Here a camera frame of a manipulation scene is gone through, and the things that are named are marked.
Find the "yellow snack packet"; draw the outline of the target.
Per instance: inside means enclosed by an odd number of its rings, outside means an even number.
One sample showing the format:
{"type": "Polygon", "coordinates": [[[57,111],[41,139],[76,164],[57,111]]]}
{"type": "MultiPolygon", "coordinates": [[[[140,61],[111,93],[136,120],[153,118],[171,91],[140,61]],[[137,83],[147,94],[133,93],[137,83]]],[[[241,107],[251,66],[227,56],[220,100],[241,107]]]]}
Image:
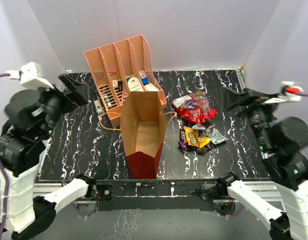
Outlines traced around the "yellow snack packet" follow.
{"type": "Polygon", "coordinates": [[[204,148],[207,144],[211,142],[211,139],[202,134],[202,131],[195,130],[195,137],[198,142],[199,148],[204,148]]]}
{"type": "Polygon", "coordinates": [[[189,146],[198,147],[198,142],[194,134],[194,130],[191,127],[184,126],[186,141],[189,146]]]}

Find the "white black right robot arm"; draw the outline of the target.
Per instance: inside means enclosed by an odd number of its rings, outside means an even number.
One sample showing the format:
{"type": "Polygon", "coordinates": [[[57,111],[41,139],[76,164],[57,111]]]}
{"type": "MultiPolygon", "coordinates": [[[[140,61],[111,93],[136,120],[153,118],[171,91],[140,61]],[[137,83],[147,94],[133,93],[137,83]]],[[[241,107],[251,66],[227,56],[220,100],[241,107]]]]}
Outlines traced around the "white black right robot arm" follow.
{"type": "Polygon", "coordinates": [[[274,94],[222,89],[224,111],[243,107],[241,114],[249,119],[259,149],[267,154],[262,163],[285,209],[274,208],[232,172],[217,180],[217,194],[239,201],[273,240],[308,240],[308,159],[301,153],[308,147],[308,126],[294,116],[278,121],[273,115],[279,104],[298,102],[304,96],[303,89],[291,82],[274,94]]]}

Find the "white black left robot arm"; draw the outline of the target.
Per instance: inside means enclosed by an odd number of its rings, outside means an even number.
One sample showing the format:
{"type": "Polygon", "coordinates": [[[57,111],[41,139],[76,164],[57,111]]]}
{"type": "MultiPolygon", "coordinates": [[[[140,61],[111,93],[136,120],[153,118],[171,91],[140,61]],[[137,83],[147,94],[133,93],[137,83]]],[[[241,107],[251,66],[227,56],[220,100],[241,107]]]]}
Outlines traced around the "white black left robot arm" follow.
{"type": "Polygon", "coordinates": [[[94,198],[97,187],[95,179],[80,174],[54,192],[34,196],[44,142],[62,115],[88,103],[89,87],[67,74],[59,75],[66,91],[43,78],[27,80],[23,71],[19,80],[25,88],[5,106],[8,119],[0,135],[0,235],[10,232],[14,240],[30,240],[75,200],[94,198]]]}

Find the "red brown paper bag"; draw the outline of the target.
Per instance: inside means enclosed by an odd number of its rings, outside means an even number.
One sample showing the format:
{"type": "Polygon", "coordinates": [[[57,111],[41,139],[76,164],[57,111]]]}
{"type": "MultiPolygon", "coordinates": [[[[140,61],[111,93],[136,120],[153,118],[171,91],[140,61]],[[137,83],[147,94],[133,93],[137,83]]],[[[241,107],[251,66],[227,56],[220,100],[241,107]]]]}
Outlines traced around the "red brown paper bag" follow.
{"type": "Polygon", "coordinates": [[[120,131],[124,151],[134,179],[156,179],[161,159],[166,121],[159,93],[132,91],[124,101],[120,117],[120,131]]]}

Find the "red snack packet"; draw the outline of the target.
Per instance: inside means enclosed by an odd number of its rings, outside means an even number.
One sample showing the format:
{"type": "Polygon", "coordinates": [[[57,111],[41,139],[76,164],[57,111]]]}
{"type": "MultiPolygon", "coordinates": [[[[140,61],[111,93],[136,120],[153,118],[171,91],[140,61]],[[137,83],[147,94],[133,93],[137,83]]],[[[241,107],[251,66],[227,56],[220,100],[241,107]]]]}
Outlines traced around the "red snack packet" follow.
{"type": "Polygon", "coordinates": [[[192,124],[203,124],[218,114],[201,91],[174,99],[172,105],[183,120],[192,124]]]}

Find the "silver grey snack packet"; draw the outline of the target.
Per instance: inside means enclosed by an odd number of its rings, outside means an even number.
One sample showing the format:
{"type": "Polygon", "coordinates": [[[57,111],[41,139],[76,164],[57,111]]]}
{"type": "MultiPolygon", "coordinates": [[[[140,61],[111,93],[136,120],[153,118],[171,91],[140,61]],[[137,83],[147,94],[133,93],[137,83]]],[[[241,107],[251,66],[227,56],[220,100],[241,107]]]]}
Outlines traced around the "silver grey snack packet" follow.
{"type": "Polygon", "coordinates": [[[217,130],[216,128],[212,129],[212,132],[209,134],[209,138],[211,139],[211,142],[214,145],[218,145],[221,144],[223,142],[226,142],[228,140],[228,138],[226,138],[225,136],[223,136],[219,130],[217,130]]]}

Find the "purple brown snack packet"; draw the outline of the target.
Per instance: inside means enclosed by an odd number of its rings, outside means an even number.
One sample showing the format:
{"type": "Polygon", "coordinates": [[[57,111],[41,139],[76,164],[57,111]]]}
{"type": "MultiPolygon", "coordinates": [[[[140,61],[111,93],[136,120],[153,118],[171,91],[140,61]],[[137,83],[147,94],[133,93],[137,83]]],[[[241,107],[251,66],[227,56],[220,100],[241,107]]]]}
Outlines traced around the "purple brown snack packet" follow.
{"type": "Polygon", "coordinates": [[[184,150],[188,151],[188,146],[187,146],[187,139],[186,139],[186,134],[184,129],[179,130],[179,146],[184,150]]]}

